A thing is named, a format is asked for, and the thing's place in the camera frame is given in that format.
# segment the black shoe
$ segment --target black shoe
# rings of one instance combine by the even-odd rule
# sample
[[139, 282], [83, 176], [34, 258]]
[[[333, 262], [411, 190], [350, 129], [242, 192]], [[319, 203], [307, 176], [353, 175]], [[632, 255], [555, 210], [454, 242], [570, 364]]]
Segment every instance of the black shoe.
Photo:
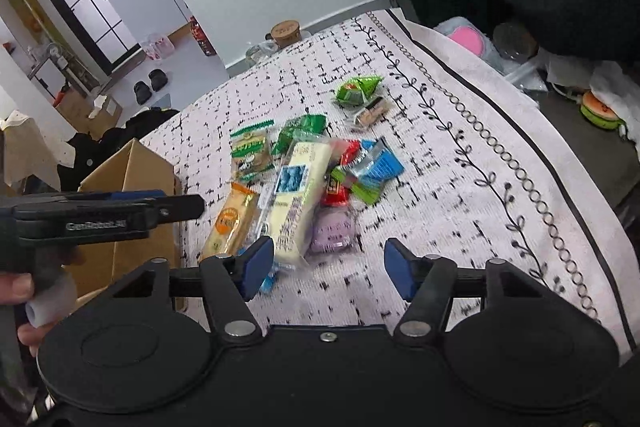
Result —
[[166, 83], [169, 82], [169, 79], [166, 77], [166, 74], [162, 70], [153, 70], [149, 73], [149, 80], [151, 80], [151, 89], [154, 91], [161, 90]]
[[142, 80], [136, 82], [136, 85], [133, 86], [133, 92], [136, 94], [138, 105], [142, 105], [151, 98], [151, 89]]

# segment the white patterned tablecloth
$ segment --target white patterned tablecloth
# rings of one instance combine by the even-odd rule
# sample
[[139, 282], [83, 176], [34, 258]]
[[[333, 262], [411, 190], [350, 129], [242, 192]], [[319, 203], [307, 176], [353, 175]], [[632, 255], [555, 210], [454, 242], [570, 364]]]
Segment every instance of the white patterned tablecloth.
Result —
[[[599, 320], [623, 354], [635, 347], [638, 261], [571, 149], [491, 67], [397, 10], [364, 14], [285, 49], [143, 140], [175, 166], [187, 193], [207, 201], [204, 216], [183, 225], [186, 265], [197, 265], [228, 195], [229, 133], [308, 112], [327, 115], [331, 136], [356, 137], [332, 98], [351, 76], [372, 73], [385, 77], [382, 93], [394, 108], [364, 137], [384, 136], [406, 171], [379, 203], [361, 208], [360, 253], [282, 277], [249, 303], [263, 328], [393, 328], [405, 303], [385, 273], [383, 244], [398, 237], [418, 256], [439, 253], [463, 267], [508, 259]], [[450, 326], [478, 308], [476, 299], [456, 300]], [[198, 299], [187, 313], [206, 324]]]

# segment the round wooden container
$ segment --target round wooden container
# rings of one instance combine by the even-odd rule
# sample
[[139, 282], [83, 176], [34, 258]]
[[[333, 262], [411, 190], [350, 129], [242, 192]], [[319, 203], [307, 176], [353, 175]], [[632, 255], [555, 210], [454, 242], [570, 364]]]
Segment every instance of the round wooden container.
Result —
[[271, 37], [281, 49], [295, 44], [301, 39], [300, 23], [298, 21], [284, 21], [276, 24], [271, 30]]

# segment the red wrapper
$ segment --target red wrapper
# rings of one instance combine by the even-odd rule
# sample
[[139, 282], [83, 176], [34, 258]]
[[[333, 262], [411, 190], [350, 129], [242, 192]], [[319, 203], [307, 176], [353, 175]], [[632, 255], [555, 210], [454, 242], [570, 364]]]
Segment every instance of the red wrapper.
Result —
[[[358, 152], [360, 151], [360, 142], [357, 140], [350, 140], [349, 147], [340, 157], [340, 165], [347, 165], [347, 163], [353, 161]], [[349, 203], [349, 189], [344, 187], [340, 182], [337, 182], [333, 178], [329, 178], [329, 182], [326, 187], [326, 192], [322, 197], [322, 204], [325, 206], [342, 206]]]

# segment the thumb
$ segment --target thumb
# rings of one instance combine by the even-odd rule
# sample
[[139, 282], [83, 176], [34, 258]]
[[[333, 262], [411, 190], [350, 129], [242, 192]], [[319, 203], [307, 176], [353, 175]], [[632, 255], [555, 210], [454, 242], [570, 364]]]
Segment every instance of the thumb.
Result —
[[31, 275], [0, 273], [0, 305], [20, 304], [28, 301], [31, 296], [33, 296]]

